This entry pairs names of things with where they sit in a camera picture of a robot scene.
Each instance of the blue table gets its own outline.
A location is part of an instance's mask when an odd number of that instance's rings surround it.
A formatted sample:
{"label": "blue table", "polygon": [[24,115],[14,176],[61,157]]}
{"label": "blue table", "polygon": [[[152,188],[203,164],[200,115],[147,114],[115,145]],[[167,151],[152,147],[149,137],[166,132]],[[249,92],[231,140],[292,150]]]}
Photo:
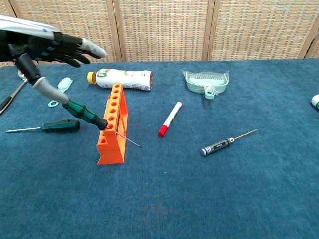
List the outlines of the blue table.
{"label": "blue table", "polygon": [[[151,70],[150,92],[125,90],[125,163],[98,166],[99,131],[6,130],[74,119],[27,84],[0,116],[0,238],[319,238],[319,60],[41,65],[54,85],[103,115],[110,89],[90,85],[101,68]],[[207,100],[183,71],[230,71],[227,90]],[[0,100],[22,82],[3,67]],[[165,138],[160,129],[183,106]],[[258,131],[203,157],[200,149]]]}

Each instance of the orange holder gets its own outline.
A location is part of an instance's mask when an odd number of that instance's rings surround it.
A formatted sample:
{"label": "orange holder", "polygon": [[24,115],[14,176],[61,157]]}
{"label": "orange holder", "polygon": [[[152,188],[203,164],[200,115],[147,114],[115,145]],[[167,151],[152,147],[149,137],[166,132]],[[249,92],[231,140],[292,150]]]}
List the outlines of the orange holder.
{"label": "orange holder", "polygon": [[124,163],[126,139],[116,134],[118,132],[126,137],[128,124],[128,110],[122,84],[113,84],[111,95],[108,96],[106,102],[103,119],[107,120],[109,129],[100,131],[99,141],[96,145],[100,154],[97,164]]}

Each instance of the red marker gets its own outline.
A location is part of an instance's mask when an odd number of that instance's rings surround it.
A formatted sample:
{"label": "red marker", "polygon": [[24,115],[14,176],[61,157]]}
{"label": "red marker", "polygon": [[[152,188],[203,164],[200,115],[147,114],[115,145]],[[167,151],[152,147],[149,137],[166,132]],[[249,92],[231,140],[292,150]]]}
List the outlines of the red marker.
{"label": "red marker", "polygon": [[173,108],[173,110],[169,114],[167,120],[165,121],[163,126],[160,128],[160,130],[158,132],[159,137],[164,137],[164,135],[166,134],[166,132],[170,126],[170,123],[173,121],[173,119],[177,115],[177,112],[179,111],[179,109],[181,108],[182,105],[183,105],[183,103],[181,101],[176,103],[175,107]]}

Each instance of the plastic bottle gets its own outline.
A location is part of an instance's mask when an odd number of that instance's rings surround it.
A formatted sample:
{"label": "plastic bottle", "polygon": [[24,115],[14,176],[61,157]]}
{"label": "plastic bottle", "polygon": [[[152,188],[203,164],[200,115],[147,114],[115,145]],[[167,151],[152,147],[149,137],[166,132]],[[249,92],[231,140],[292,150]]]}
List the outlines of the plastic bottle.
{"label": "plastic bottle", "polygon": [[151,71],[101,69],[98,72],[89,72],[87,78],[89,83],[97,84],[102,88],[112,88],[114,83],[122,83],[124,88],[150,91],[153,73]]}
{"label": "plastic bottle", "polygon": [[319,110],[319,94],[311,99],[311,104]]}

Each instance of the green screwdriver handle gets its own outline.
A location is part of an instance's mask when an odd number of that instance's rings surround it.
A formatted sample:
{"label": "green screwdriver handle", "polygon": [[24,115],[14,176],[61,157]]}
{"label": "green screwdriver handle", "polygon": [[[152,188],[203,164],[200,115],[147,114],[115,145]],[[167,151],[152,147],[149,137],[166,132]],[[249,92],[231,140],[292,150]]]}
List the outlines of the green screwdriver handle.
{"label": "green screwdriver handle", "polygon": [[70,132],[80,128],[80,122],[77,120],[61,120],[53,123],[44,123],[41,125],[43,132]]}
{"label": "green screwdriver handle", "polygon": [[104,130],[108,125],[106,120],[99,118],[94,112],[87,109],[82,103],[69,100],[68,103],[62,104],[62,106],[74,117],[82,119],[87,123],[95,124],[99,130]]}

